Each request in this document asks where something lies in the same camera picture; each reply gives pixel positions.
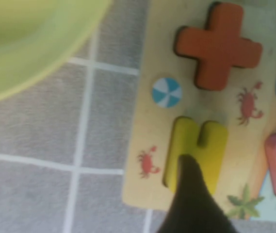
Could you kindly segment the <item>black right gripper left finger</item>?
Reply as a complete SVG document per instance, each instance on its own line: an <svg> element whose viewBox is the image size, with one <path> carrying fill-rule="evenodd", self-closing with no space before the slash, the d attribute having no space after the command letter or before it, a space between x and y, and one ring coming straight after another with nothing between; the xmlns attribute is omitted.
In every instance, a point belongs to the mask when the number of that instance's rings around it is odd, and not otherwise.
<svg viewBox="0 0 276 233"><path fill-rule="evenodd" d="M236 233L205 185L198 162L179 158L178 187L159 233Z"/></svg>

